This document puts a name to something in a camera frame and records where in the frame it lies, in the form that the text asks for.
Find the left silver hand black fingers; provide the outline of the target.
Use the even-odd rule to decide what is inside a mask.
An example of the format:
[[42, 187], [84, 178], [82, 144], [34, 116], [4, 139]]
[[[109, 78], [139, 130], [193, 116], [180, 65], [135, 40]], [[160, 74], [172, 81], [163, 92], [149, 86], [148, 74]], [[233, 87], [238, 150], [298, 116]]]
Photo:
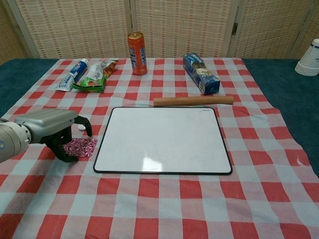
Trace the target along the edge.
[[20, 115], [14, 122], [25, 127], [24, 132], [30, 144], [46, 144], [59, 160], [67, 163], [78, 161], [77, 156], [68, 155], [63, 148], [72, 140], [71, 126], [83, 125], [87, 135], [92, 136], [89, 120], [72, 110], [41, 109]]

